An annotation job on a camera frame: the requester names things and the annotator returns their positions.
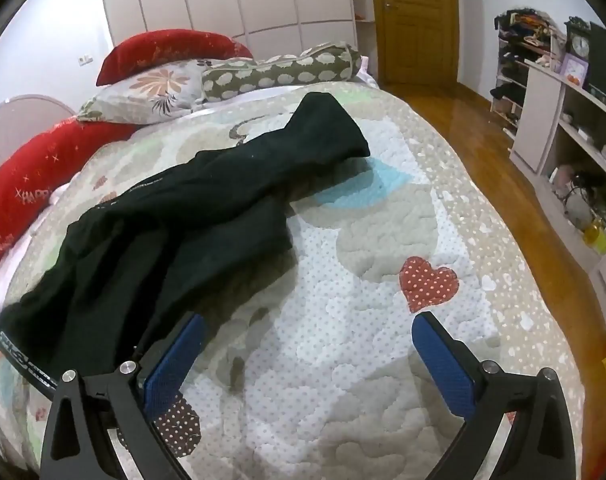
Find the black pants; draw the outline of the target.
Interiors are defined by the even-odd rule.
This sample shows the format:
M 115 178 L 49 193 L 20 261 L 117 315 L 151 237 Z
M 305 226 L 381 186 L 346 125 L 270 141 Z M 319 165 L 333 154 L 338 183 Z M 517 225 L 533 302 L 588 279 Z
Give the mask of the black pants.
M 293 188 L 368 153 L 337 99 L 311 92 L 281 129 L 142 180 L 68 227 L 54 265 L 0 312 L 0 351 L 46 396 L 67 370 L 140 358 L 205 283 L 290 247 Z

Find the heart pattern quilt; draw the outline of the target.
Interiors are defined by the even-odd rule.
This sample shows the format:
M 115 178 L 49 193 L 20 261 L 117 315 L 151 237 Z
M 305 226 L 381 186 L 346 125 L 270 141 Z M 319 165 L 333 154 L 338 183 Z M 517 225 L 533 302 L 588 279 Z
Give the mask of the heart pattern quilt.
M 463 163 L 406 103 L 326 84 L 369 144 L 296 200 L 288 255 L 229 275 L 183 385 L 193 479 L 422 479 L 462 423 L 410 340 L 435 314 L 481 359 L 585 391 L 524 255 Z

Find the yellow bottle on shelf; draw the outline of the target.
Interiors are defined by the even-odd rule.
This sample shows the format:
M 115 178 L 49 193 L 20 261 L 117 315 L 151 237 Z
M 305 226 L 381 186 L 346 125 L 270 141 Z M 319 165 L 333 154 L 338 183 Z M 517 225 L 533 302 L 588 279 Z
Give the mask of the yellow bottle on shelf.
M 595 218 L 583 231 L 583 241 L 586 246 L 600 256 L 606 255 L 606 226 L 599 218 Z

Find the long red happy pillow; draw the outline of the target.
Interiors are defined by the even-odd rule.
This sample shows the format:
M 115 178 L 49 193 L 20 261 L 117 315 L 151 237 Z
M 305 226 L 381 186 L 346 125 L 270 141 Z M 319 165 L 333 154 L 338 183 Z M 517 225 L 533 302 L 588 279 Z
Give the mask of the long red happy pillow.
M 0 166 L 0 260 L 105 144 L 128 139 L 136 127 L 65 119 L 34 136 Z

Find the white shelf unit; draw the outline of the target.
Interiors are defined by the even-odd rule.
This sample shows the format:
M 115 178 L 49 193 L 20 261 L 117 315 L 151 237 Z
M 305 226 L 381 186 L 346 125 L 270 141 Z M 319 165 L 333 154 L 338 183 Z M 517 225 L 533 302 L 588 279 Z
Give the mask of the white shelf unit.
M 548 221 L 588 274 L 606 327 L 606 255 L 583 241 L 593 219 L 606 226 L 606 104 L 531 64 L 510 160 L 531 182 Z

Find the floral grey pillow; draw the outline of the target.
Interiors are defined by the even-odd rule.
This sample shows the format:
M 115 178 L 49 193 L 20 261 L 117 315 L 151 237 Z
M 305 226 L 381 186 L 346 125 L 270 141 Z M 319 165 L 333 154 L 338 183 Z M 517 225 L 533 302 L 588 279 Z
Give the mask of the floral grey pillow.
M 170 62 L 109 84 L 79 109 L 76 118 L 146 126 L 189 115 L 203 103 L 202 76 L 212 63 L 203 58 Z

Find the white bed headboard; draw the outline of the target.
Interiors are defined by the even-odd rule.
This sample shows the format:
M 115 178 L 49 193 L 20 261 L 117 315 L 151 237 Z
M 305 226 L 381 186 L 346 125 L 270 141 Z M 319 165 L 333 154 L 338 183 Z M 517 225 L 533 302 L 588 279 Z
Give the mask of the white bed headboard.
M 68 105 L 41 94 L 4 100 L 0 103 L 0 166 L 33 136 L 74 114 Z

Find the olive cloud pattern bolster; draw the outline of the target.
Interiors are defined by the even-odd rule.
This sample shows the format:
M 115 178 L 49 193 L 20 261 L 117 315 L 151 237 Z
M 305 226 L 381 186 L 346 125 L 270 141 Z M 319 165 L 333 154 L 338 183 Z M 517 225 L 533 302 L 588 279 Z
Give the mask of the olive cloud pattern bolster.
M 227 101 L 255 90 L 305 86 L 327 81 L 348 81 L 361 69 L 361 55 L 344 41 L 326 42 L 300 54 L 268 60 L 230 58 L 202 74 L 205 102 Z

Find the red pillow at back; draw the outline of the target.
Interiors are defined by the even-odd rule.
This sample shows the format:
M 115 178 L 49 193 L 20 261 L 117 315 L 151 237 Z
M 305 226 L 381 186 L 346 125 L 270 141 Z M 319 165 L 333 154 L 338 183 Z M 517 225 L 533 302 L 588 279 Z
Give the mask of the red pillow at back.
M 104 59 L 96 86 L 115 84 L 149 68 L 192 58 L 253 58 L 240 42 L 216 32 L 191 29 L 160 29 L 132 36 Z

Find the wooden door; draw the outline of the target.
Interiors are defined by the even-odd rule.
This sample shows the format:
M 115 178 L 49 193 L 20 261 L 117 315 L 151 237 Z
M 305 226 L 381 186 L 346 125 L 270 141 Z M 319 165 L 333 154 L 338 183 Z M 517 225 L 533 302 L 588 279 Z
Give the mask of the wooden door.
M 460 55 L 458 0 L 373 0 L 384 84 L 452 89 Z

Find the black table clock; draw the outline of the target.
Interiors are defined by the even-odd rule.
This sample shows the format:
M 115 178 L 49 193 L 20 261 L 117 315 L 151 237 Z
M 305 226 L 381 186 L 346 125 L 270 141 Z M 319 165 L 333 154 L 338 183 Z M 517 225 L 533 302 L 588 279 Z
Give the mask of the black table clock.
M 578 16 L 570 16 L 566 27 L 566 52 L 587 61 L 590 57 L 591 25 Z

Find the white wardrobe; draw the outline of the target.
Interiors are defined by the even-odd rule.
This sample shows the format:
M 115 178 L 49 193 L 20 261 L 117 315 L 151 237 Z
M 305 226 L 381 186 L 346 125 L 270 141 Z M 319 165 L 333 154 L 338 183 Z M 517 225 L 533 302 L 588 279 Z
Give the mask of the white wardrobe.
M 324 42 L 356 44 L 353 0 L 103 0 L 114 44 L 160 29 L 217 32 L 255 58 Z

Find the purple picture frame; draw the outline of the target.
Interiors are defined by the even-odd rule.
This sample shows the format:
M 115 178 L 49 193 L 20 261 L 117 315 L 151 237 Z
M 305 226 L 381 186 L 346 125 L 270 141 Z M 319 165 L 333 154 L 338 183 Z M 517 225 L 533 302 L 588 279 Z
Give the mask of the purple picture frame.
M 559 72 L 560 77 L 567 82 L 571 82 L 578 87 L 584 85 L 586 75 L 588 74 L 588 62 L 567 53 L 561 64 Z

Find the wall power socket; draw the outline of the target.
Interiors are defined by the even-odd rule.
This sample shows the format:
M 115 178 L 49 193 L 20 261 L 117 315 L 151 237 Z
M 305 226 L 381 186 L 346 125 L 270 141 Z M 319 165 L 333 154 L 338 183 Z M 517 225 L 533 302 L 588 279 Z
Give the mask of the wall power socket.
M 86 64 L 89 64 L 89 63 L 91 63 L 92 61 L 94 61 L 94 58 L 93 58 L 91 55 L 89 55 L 89 54 L 82 55 L 82 56 L 80 56 L 80 57 L 78 58 L 78 64 L 79 64 L 80 66 L 84 66 L 84 65 L 86 65 Z

